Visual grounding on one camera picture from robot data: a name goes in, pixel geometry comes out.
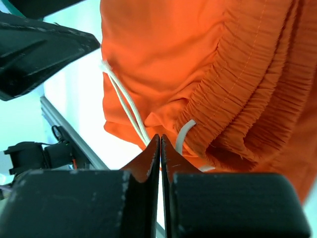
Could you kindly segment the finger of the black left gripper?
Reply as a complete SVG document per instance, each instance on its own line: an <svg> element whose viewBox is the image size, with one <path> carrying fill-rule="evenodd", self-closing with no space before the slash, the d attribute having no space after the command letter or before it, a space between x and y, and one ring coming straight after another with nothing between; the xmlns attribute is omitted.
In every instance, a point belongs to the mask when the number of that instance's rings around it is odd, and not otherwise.
<svg viewBox="0 0 317 238"><path fill-rule="evenodd" d="M8 0L7 8L14 15L39 20L80 2L81 0Z"/></svg>
<svg viewBox="0 0 317 238"><path fill-rule="evenodd" d="M90 33L0 14L0 99L28 94L75 60L100 48Z"/></svg>

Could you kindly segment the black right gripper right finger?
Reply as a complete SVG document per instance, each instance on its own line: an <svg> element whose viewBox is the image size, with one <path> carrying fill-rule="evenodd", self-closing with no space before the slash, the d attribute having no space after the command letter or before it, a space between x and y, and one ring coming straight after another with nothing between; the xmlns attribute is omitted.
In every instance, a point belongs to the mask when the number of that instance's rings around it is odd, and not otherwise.
<svg viewBox="0 0 317 238"><path fill-rule="evenodd" d="M311 229L286 177L203 173L161 137L168 238L308 238Z"/></svg>

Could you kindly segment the orange shorts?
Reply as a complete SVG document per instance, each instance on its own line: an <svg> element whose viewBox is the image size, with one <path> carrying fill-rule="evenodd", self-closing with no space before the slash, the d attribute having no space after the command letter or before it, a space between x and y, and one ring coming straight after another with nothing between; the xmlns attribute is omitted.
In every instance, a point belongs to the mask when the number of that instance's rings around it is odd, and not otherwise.
<svg viewBox="0 0 317 238"><path fill-rule="evenodd" d="M314 0L103 0L106 132L202 172L317 178Z"/></svg>

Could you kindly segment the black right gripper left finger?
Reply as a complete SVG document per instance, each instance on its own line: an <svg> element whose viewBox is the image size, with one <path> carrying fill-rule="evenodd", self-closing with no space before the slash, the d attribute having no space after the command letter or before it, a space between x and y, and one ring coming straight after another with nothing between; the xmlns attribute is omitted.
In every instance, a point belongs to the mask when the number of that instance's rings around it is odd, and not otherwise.
<svg viewBox="0 0 317 238"><path fill-rule="evenodd" d="M3 238L153 238L160 137L120 170L34 170L0 215Z"/></svg>

